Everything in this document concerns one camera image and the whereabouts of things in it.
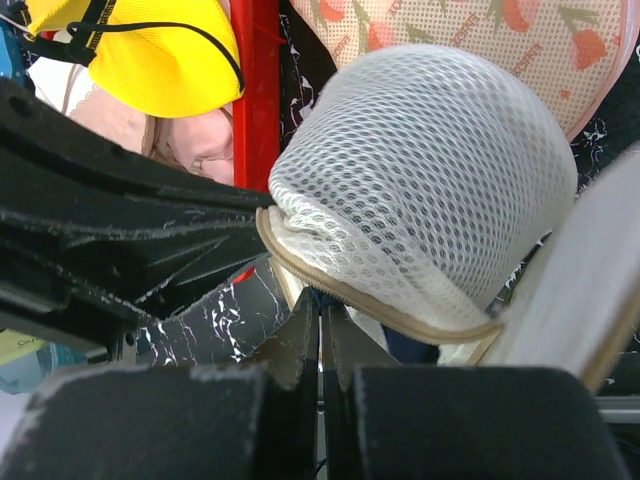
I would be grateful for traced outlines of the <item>beige bra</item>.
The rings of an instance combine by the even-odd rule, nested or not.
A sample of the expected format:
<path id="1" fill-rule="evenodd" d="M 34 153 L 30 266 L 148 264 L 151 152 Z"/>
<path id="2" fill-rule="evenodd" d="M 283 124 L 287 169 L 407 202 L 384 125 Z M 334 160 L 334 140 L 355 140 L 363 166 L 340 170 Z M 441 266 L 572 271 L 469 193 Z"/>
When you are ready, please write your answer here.
<path id="1" fill-rule="evenodd" d="M 151 152 L 155 121 L 99 87 L 85 93 L 68 89 L 62 112 L 71 120 L 117 145 L 144 156 Z"/>

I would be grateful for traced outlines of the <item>white cloth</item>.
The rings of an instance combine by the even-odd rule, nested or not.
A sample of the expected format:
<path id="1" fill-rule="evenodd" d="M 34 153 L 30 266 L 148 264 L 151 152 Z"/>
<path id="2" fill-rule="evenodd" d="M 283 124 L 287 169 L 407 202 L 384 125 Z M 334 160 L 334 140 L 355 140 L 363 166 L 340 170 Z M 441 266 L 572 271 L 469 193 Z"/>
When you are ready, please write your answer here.
<path id="1" fill-rule="evenodd" d="M 27 73 L 38 99 L 68 115 L 90 94 L 95 83 L 80 65 L 39 58 Z"/>

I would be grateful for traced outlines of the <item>white mesh laundry bag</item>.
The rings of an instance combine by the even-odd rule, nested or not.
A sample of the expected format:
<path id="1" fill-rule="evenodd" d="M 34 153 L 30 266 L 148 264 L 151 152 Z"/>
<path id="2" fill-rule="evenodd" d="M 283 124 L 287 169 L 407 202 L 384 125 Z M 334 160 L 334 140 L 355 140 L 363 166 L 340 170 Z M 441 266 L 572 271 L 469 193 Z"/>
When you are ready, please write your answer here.
<path id="1" fill-rule="evenodd" d="M 554 115 L 452 47 L 359 57 L 275 162 L 258 233 L 290 273 L 442 366 L 598 390 L 639 323 L 639 150 L 584 192 Z"/>

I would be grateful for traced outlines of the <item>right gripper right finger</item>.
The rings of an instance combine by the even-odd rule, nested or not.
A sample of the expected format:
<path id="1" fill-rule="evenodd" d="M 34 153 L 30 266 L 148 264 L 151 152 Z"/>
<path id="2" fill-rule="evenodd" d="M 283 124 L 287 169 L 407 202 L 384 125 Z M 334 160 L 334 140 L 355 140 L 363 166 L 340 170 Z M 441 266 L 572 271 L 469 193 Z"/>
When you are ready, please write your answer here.
<path id="1" fill-rule="evenodd" d="M 403 366 L 322 312 L 331 479 L 627 479 L 591 393 L 548 368 Z"/>

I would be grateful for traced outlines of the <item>floral pink oven mitt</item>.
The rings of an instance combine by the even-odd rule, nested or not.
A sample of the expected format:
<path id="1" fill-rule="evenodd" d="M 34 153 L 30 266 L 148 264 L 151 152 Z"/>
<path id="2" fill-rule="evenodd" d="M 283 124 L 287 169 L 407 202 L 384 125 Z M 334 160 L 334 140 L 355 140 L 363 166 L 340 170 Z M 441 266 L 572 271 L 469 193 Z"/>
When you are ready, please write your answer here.
<path id="1" fill-rule="evenodd" d="M 633 0 L 301 0 L 335 65 L 425 43 L 481 56 L 526 83 L 574 139 L 618 80 L 639 34 Z"/>

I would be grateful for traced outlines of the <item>clear blue plastic container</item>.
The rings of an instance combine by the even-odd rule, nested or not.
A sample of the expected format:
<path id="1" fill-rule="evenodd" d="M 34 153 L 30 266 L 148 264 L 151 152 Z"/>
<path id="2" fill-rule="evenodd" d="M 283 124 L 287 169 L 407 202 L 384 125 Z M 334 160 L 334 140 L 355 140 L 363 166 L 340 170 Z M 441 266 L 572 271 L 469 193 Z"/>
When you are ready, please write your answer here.
<path id="1" fill-rule="evenodd" d="M 2 353 L 1 391 L 12 395 L 29 393 L 55 370 L 86 363 L 84 353 L 53 343 L 44 343 L 38 349 L 33 344 L 12 353 Z"/>

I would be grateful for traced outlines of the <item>red plastic bin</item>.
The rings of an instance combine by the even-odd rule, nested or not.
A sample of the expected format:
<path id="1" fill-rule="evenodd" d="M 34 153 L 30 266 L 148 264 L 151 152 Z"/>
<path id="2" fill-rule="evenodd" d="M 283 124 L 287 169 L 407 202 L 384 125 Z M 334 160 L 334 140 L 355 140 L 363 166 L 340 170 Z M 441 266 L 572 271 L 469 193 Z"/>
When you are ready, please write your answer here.
<path id="1" fill-rule="evenodd" d="M 278 0 L 232 0 L 231 22 L 245 79 L 233 104 L 234 183 L 265 192 L 280 155 L 280 36 Z"/>

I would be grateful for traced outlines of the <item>cream cup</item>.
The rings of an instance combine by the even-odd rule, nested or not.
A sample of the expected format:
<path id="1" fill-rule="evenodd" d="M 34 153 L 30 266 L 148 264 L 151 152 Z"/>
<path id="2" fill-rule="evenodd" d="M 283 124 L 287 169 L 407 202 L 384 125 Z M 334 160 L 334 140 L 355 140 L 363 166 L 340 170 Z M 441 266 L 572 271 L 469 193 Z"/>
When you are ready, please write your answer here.
<path id="1" fill-rule="evenodd" d="M 46 341 L 8 329 L 0 333 L 0 364 L 4 365 L 37 352 Z"/>

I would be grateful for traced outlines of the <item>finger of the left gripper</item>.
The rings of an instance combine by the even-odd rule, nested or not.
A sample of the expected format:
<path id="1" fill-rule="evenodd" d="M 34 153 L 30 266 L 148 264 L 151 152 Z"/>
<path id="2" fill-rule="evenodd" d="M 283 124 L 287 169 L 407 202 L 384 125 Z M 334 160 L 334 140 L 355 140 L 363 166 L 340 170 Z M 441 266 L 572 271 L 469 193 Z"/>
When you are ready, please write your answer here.
<path id="1" fill-rule="evenodd" d="M 1 82 L 1 220 L 40 230 L 200 230 L 254 221 L 272 205 L 161 165 Z"/>
<path id="2" fill-rule="evenodd" d="M 1 213 L 1 325 L 77 350 L 223 311 L 265 252 L 251 214 L 150 228 Z"/>

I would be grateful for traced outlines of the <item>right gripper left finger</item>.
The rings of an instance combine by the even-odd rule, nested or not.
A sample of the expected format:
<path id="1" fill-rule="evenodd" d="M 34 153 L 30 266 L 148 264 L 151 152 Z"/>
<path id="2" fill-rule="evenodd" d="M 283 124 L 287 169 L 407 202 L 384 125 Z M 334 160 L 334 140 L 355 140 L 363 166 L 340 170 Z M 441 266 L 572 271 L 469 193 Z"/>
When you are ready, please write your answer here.
<path id="1" fill-rule="evenodd" d="M 102 365 L 52 377 L 1 457 L 5 479 L 311 479 L 318 308 L 304 290 L 231 366 Z"/>

